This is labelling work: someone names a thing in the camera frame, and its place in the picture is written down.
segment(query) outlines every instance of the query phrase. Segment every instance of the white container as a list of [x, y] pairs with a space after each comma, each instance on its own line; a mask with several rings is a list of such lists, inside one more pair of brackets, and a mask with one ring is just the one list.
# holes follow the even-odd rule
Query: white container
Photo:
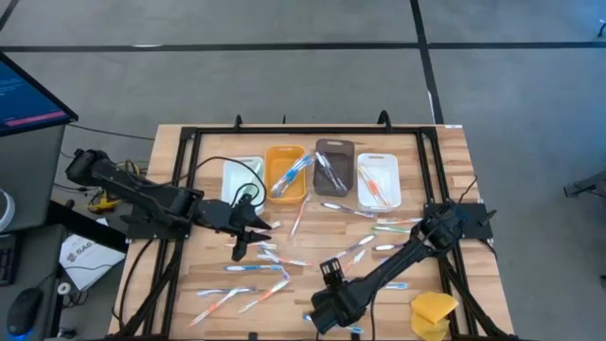
[[377, 183], [390, 206], [383, 206], [370, 194], [360, 173], [358, 176], [358, 207], [363, 211], [389, 212], [401, 205], [400, 170], [398, 158], [392, 154], [362, 153], [358, 155], [358, 166], [364, 167]]
[[[263, 158], [258, 156], [244, 156], [244, 157], [234, 157], [234, 159], [241, 161], [246, 166], [251, 169], [255, 169], [257, 165], [260, 165], [258, 170], [258, 177], [263, 178], [263, 172], [265, 171], [265, 165], [263, 163]], [[257, 198], [253, 200], [253, 205], [258, 205], [263, 200], [263, 184], [257, 179], [255, 175], [243, 165], [237, 164], [235, 162], [225, 161], [223, 163], [223, 185], [221, 187], [221, 200], [225, 201], [228, 204], [234, 200], [234, 196], [236, 195], [236, 191], [238, 188], [246, 183], [253, 183], [257, 185], [260, 193]], [[254, 186], [243, 188], [238, 194], [238, 199], [243, 195], [243, 193], [250, 189], [250, 194], [254, 197], [257, 193], [257, 189]], [[255, 212], [259, 215], [263, 213], [263, 205], [255, 208]]]

